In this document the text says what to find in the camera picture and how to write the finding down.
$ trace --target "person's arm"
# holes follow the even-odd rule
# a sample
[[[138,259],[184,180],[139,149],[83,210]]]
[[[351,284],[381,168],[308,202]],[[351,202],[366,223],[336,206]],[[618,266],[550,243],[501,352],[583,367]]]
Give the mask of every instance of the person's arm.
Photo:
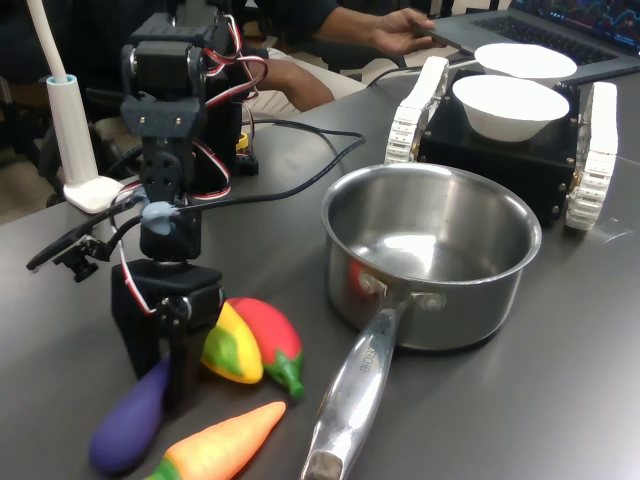
[[[331,90],[304,68],[287,60],[266,60],[269,72],[256,85],[258,90],[277,90],[301,112],[319,107],[334,100]],[[256,76],[262,67],[249,65],[251,74]]]
[[[431,37],[420,37],[415,33],[415,27],[433,26],[426,15],[410,8],[377,17],[338,7],[314,36],[320,40],[365,45],[389,54],[406,55],[440,46]]]

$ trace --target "laptop screen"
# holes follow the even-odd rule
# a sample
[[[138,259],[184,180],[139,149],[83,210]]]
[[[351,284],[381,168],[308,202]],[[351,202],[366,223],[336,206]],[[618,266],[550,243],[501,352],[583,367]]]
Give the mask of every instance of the laptop screen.
[[[513,0],[511,6],[640,54],[640,0]]]

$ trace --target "laptop keyboard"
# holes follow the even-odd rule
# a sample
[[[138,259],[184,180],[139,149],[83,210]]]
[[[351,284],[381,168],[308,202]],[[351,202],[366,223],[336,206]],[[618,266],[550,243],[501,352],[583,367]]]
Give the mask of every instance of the laptop keyboard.
[[[576,62],[578,66],[616,58],[615,55],[600,49],[513,17],[487,18],[471,23],[519,43],[541,45],[560,52]]]

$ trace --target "white bowl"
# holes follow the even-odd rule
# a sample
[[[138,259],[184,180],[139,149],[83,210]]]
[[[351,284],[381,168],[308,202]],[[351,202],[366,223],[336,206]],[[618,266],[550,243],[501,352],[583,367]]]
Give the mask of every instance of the white bowl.
[[[520,78],[465,77],[453,84],[453,93],[464,105],[471,128],[501,142],[528,140],[569,112],[569,102],[562,95]]]
[[[578,69],[566,55],[538,45],[493,43],[476,50],[475,57],[489,74],[535,80],[547,87],[573,75]]]

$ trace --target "person's hand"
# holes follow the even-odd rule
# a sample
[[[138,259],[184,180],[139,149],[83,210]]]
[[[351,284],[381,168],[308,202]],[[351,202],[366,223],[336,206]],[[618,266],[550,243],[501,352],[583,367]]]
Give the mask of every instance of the person's hand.
[[[295,63],[269,59],[267,66],[269,73],[258,84],[258,90],[278,90],[284,93],[291,105],[301,112],[335,100],[333,93],[324,83]]]
[[[372,43],[381,52],[406,55],[426,48],[442,47],[431,37],[421,36],[419,28],[433,28],[434,23],[423,13],[405,8],[379,17],[372,32]]]

